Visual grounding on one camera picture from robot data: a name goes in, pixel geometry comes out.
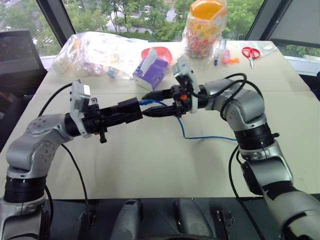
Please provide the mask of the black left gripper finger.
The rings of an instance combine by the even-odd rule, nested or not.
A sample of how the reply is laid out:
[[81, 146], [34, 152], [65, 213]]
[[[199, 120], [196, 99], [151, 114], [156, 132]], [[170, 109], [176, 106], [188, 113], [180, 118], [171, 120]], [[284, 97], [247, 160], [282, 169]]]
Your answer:
[[109, 127], [117, 126], [122, 123], [125, 123], [127, 120], [126, 115], [110, 115], [104, 116], [101, 119], [102, 128], [107, 129]]
[[117, 105], [106, 107], [106, 108], [101, 108], [100, 110], [100, 115], [102, 117], [110, 117], [113, 115], [116, 115], [119, 113], [119, 108]]

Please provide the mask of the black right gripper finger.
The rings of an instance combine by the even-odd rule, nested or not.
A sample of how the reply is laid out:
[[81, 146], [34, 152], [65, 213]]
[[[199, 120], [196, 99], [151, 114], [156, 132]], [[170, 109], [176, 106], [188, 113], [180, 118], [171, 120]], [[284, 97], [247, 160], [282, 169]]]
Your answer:
[[163, 100], [172, 99], [172, 98], [173, 98], [173, 94], [170, 89], [151, 91], [142, 97], [143, 100], [155, 100], [155, 101], [163, 101]]
[[151, 118], [162, 118], [176, 116], [177, 108], [175, 106], [153, 106], [142, 111], [142, 114]]

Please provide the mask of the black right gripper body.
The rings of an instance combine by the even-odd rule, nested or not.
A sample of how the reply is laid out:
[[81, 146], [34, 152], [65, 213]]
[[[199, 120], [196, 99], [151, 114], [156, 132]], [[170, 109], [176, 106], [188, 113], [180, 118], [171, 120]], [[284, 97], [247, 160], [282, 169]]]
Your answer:
[[174, 85], [170, 90], [174, 100], [175, 116], [181, 118], [192, 108], [192, 95], [180, 85]]

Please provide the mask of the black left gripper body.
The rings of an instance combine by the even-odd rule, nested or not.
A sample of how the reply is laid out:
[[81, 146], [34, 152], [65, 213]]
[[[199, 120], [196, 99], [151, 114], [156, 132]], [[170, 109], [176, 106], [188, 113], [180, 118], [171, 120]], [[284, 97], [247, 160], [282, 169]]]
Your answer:
[[99, 141], [101, 144], [107, 142], [105, 132], [107, 127], [104, 125], [103, 114], [97, 103], [91, 104], [87, 108], [87, 112], [84, 114], [83, 123], [85, 130], [89, 134], [99, 135]]

